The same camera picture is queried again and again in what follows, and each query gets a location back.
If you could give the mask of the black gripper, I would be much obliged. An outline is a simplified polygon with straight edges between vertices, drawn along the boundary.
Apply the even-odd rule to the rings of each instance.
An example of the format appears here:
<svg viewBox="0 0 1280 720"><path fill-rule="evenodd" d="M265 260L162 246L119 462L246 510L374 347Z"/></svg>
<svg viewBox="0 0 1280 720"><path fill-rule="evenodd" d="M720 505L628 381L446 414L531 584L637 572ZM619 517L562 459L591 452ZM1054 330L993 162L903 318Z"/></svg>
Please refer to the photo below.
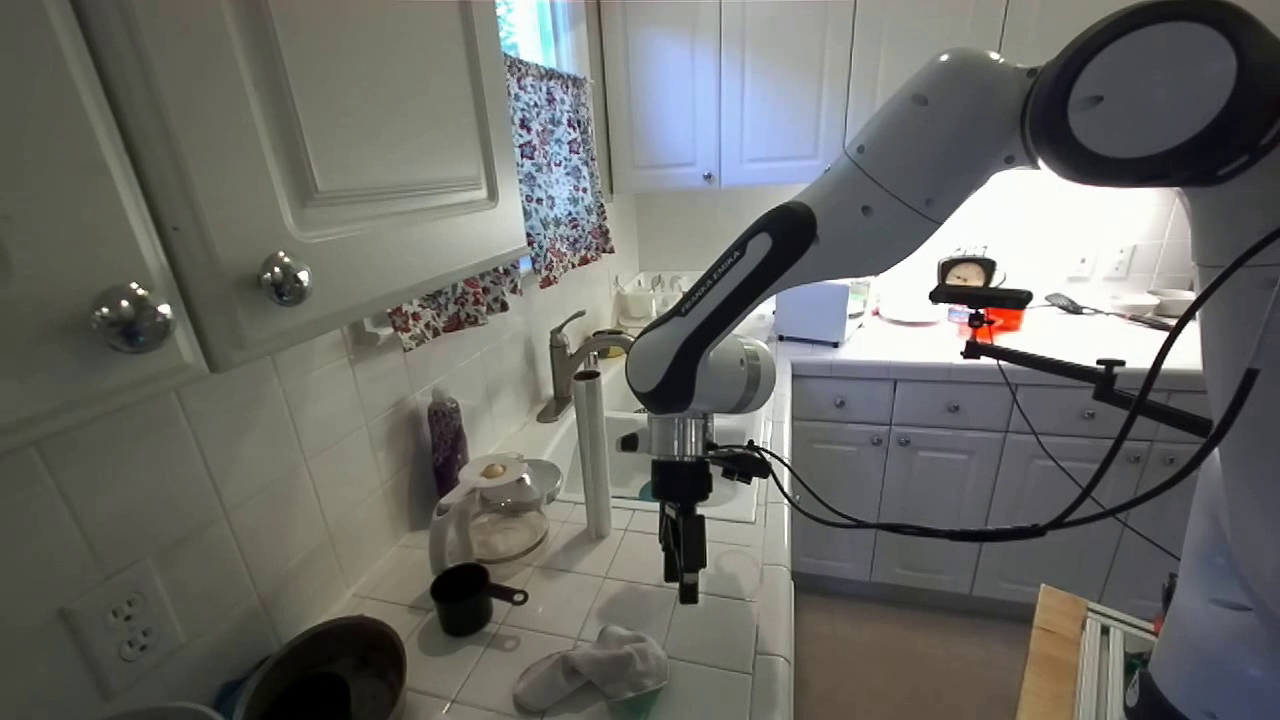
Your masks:
<svg viewBox="0 0 1280 720"><path fill-rule="evenodd" d="M676 579L680 603L701 603L705 517L713 471L705 459L655 459L653 496L659 500L665 577Z"/></svg>

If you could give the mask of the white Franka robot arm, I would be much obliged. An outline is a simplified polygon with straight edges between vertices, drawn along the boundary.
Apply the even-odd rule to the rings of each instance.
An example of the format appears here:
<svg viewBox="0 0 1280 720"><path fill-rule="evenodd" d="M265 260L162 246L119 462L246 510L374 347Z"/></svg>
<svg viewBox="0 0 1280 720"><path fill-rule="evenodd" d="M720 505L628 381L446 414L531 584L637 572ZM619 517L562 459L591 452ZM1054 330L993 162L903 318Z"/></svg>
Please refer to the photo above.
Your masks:
<svg viewBox="0 0 1280 720"><path fill-rule="evenodd" d="M1176 193L1218 426L1140 713L1280 720L1277 141L1280 34L1237 0L1136 0L1036 66L947 46L641 330L628 388L672 422L760 405L760 361L724 342L760 301L903 263L1009 169Z"/></svg>

